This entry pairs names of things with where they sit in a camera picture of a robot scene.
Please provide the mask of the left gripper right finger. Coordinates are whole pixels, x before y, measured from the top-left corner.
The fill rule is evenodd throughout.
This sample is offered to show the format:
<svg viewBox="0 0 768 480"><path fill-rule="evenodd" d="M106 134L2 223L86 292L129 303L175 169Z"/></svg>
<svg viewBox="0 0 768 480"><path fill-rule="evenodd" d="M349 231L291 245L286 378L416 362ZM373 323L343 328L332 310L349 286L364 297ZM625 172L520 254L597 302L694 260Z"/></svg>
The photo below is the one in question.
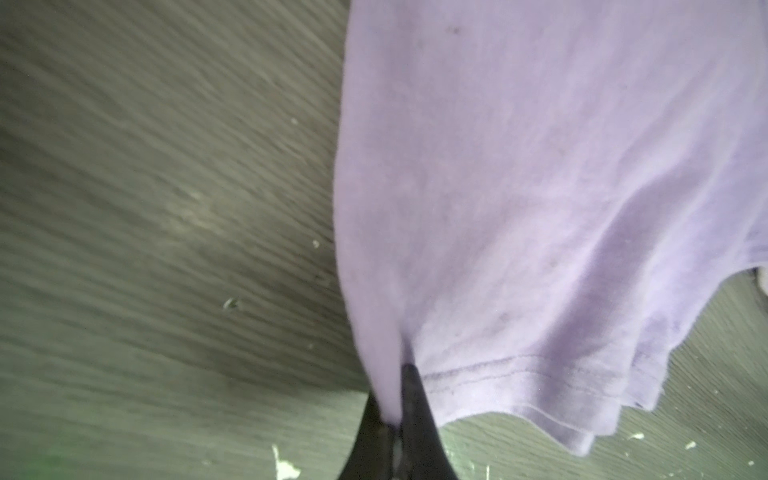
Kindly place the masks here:
<svg viewBox="0 0 768 480"><path fill-rule="evenodd" d="M439 436L417 367L401 369L402 450L398 478L457 480Z"/></svg>

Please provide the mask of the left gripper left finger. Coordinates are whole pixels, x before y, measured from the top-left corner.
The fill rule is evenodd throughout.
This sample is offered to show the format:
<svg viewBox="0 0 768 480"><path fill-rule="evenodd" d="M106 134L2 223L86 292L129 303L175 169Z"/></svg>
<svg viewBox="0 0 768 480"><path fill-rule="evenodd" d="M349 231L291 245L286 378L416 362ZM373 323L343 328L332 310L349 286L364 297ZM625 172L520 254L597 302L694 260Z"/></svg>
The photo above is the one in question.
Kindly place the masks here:
<svg viewBox="0 0 768 480"><path fill-rule="evenodd" d="M399 429L387 424L373 393L368 395L358 432L338 480L391 480Z"/></svg>

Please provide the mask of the purple t shirt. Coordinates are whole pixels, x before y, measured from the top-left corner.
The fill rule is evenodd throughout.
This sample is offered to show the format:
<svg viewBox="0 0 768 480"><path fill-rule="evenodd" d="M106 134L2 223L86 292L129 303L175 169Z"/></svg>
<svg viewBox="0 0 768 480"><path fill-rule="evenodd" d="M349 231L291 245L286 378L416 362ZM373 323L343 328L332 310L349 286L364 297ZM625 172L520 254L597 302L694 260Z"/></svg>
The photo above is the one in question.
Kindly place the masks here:
<svg viewBox="0 0 768 480"><path fill-rule="evenodd" d="M412 363L586 454L767 264L766 3L353 2L334 230L387 423Z"/></svg>

